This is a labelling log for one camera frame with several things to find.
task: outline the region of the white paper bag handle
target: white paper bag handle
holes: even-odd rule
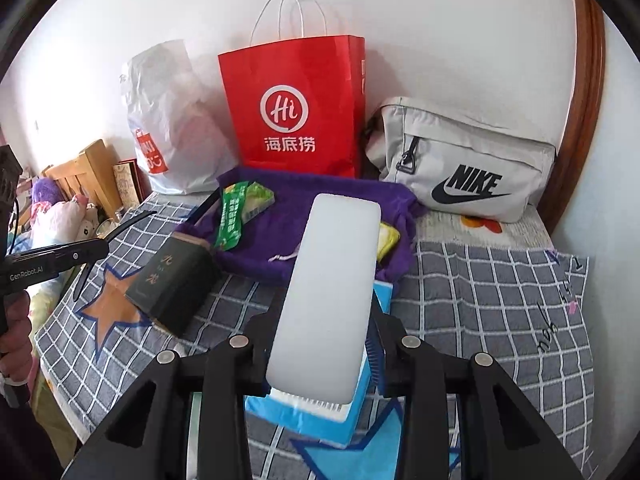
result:
[[[267,3],[264,4],[264,7],[260,12],[260,16],[258,16],[258,19],[255,21],[254,30],[251,31],[251,36],[249,37],[249,46],[252,46],[252,44],[254,44],[255,29],[258,28],[258,23],[260,23],[260,20],[264,15],[264,11],[267,10],[267,7],[272,1],[273,0],[267,0]],[[300,12],[300,23],[302,24],[302,37],[304,38],[305,37],[305,19],[302,15],[302,6],[300,5],[300,0],[296,0],[296,3],[298,4],[298,11]]]
[[[327,36],[327,30],[326,30],[326,16],[324,15],[324,10],[322,10],[322,7],[320,6],[320,4],[318,3],[318,0],[313,0],[314,3],[316,4],[316,7],[318,8],[318,10],[320,11],[320,14],[322,14],[322,23],[324,24],[324,35]],[[281,20],[282,20],[282,6],[284,4],[284,0],[280,0],[280,9],[278,10],[278,39],[280,40],[281,37]],[[304,21],[304,14],[302,14],[302,37],[305,37],[305,21]]]

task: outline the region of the white foam block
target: white foam block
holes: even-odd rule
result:
[[[267,367],[278,390],[335,404],[353,399],[367,336],[380,206],[314,200]]]

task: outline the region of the purple plush toy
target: purple plush toy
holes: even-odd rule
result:
[[[31,191],[31,201],[36,202],[49,202],[51,205],[58,202],[64,202],[65,197],[62,196],[62,192],[58,185],[50,178],[43,177],[38,179],[33,184],[33,190]]]

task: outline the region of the white plastic bag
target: white plastic bag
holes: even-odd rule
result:
[[[120,91],[138,166],[153,191],[213,191],[216,178],[238,163],[202,102],[202,85],[183,40],[158,44],[131,59],[120,77]]]

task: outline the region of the white wall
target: white wall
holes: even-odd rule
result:
[[[36,170],[98,137],[131,156],[121,66],[175,38],[186,39],[216,117],[229,130],[216,55],[246,46],[265,1],[60,0],[2,82],[5,135],[12,144],[27,139],[17,151]],[[319,1],[330,32],[366,37],[369,111],[394,95],[436,96],[470,110],[499,108],[559,142],[573,87],[573,0]],[[320,33],[311,6],[308,12],[308,28]],[[286,17],[288,25],[294,14]],[[272,11],[258,38],[273,40],[274,29]]]
[[[587,254],[582,312],[595,370],[593,444],[605,478],[640,431],[640,63],[606,20],[607,57],[598,126],[580,182],[552,237]]]

